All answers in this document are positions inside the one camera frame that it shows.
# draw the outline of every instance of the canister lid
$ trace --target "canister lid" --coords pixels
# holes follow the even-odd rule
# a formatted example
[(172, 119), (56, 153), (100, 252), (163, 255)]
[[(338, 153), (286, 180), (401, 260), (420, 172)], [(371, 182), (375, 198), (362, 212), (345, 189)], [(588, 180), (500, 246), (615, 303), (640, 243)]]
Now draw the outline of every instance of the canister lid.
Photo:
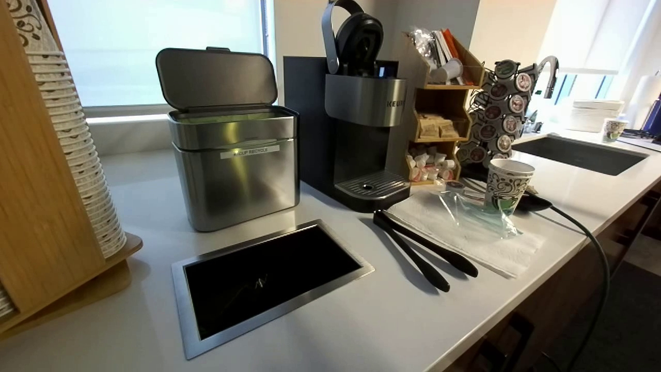
[(264, 108), (277, 100), (264, 55), (164, 47), (154, 62), (163, 98), (180, 112)]

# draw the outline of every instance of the wooden organizer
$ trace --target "wooden organizer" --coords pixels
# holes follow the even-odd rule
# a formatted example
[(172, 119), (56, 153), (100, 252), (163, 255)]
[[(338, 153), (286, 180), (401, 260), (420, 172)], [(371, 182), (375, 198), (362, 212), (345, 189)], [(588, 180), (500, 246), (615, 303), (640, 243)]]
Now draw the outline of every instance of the wooden organizer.
[[(418, 153), (430, 156), (444, 156), (445, 159), (457, 158), (457, 146), (461, 141), (466, 141), (471, 134), (473, 120), (468, 116), (468, 98), (474, 90), (482, 84), (482, 65), (477, 62), (477, 59), (455, 39), (455, 46), (459, 49), (459, 59), (462, 62), (462, 84), (464, 86), (430, 86), (430, 67), (420, 61), (420, 56), (413, 49), (413, 41), (407, 36), (405, 56), (401, 61), (402, 65), (402, 76), (407, 79), (407, 88), (413, 91), (409, 100), (413, 102), (413, 110), (407, 119), (407, 122), (413, 125), (413, 134), (409, 141), (409, 156), (415, 158)], [(424, 128), (425, 120), (444, 119), (452, 122), (452, 130), (440, 130), (434, 136), (430, 136), (430, 128)]]
[(124, 249), (102, 258), (6, 6), (0, 56), (0, 286), (15, 307), (0, 319), (6, 335), (85, 304), (74, 295), (85, 286), (86, 294), (100, 282), (102, 294), (124, 288), (125, 258), (143, 240), (125, 233)]

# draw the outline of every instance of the coffee machine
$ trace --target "coffee machine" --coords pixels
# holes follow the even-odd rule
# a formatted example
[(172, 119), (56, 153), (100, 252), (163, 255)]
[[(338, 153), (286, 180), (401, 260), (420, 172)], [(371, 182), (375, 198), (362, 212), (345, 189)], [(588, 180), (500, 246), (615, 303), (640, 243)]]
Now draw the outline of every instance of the coffee machine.
[[(337, 36), (334, 6), (348, 13)], [(348, 209), (386, 209), (409, 196), (409, 182), (386, 169), (405, 81), (397, 79), (397, 62), (375, 61), (382, 25), (356, 3), (333, 0), (322, 34), (325, 59), (283, 59), (285, 102), (299, 119), (299, 179)]]

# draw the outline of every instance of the tongs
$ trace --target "tongs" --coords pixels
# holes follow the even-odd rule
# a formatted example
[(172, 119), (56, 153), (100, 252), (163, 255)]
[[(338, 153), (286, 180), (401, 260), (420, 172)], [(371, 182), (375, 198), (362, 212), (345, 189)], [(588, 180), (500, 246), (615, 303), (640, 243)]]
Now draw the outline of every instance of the tongs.
[(373, 212), (373, 224), (377, 228), (382, 228), (392, 240), (394, 245), (413, 260), (413, 265), (418, 270), (418, 274), (438, 289), (442, 292), (450, 292), (450, 283), (442, 277), (442, 274), (432, 267), (427, 260), (424, 260), (409, 245), (405, 237), (401, 237), (398, 233), (410, 237), (413, 243), (425, 246), (427, 250), (432, 250), (434, 255), (438, 255), (440, 258), (448, 260), (452, 267), (457, 267), (459, 271), (477, 277), (477, 267), (473, 267), (471, 260), (466, 260), (464, 257), (445, 250), (442, 246), (438, 246), (436, 243), (418, 236), (413, 228), (407, 228), (398, 222), (394, 222), (386, 212)]

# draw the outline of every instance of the countertop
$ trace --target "countertop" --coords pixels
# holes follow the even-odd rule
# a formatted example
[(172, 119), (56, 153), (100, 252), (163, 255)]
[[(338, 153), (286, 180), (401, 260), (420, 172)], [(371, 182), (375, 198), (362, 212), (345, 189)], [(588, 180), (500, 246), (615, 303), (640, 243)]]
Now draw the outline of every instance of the countertop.
[[(513, 153), (532, 163), (530, 184), (591, 232), (601, 232), (661, 179), (661, 153), (619, 175)], [(515, 277), (482, 265), (466, 280), (444, 267), (452, 289), (436, 292), (371, 215), (301, 184), (299, 205), (214, 233), (194, 233), (169, 152), (102, 158), (125, 232), (144, 246), (128, 262), (131, 283), (100, 303), (0, 342), (0, 370), (430, 370), (445, 369), (530, 292), (567, 262), (587, 237), (551, 212), (513, 215), (534, 243)], [(322, 219), (330, 236), (373, 271), (199, 358), (183, 359), (172, 265), (251, 237)]]

